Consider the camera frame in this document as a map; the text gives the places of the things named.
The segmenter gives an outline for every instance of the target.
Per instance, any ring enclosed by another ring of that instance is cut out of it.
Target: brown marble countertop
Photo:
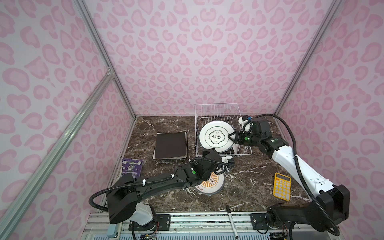
[[[269,119],[271,129],[279,135],[274,119]],[[187,131],[188,158],[186,160],[153,160],[156,134],[158,132]],[[223,189],[212,196],[200,194],[194,187],[172,190],[144,200],[157,212],[211,212],[225,210],[230,205],[233,211],[264,211],[267,207],[286,202],[273,196],[275,173],[289,175],[283,167],[252,148],[253,154],[234,156],[236,167],[225,173]],[[173,172],[175,165],[183,165],[196,156],[194,116],[138,117],[126,151],[126,158],[144,159],[141,176],[155,176]],[[291,204],[309,201],[307,194],[292,178]]]

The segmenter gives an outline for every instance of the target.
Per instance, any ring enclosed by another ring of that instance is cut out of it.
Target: purple card
[[[123,158],[120,177],[126,173],[132,173],[132,177],[138,178],[140,176],[143,163],[144,163],[143,159]]]

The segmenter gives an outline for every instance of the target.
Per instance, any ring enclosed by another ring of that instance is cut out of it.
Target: calculator screen
[[[280,175],[280,174],[276,174],[276,177],[284,179],[286,181],[289,181],[289,178],[287,178],[286,176]]]

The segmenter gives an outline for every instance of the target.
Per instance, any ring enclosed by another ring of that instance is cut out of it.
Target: calculator
[[[273,195],[277,198],[289,201],[291,193],[291,178],[289,176],[275,173],[273,184]]]

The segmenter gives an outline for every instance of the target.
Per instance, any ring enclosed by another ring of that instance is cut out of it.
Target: dish rack
[[[240,108],[237,103],[219,103],[219,104],[196,104],[195,105],[195,134],[196,134],[196,156],[202,157],[203,147],[199,141],[201,129],[209,122],[224,121],[229,123],[234,129],[241,129],[238,119],[241,117]],[[235,153],[233,147],[221,156],[243,156],[251,155],[252,149],[249,146],[238,145],[238,151]]]

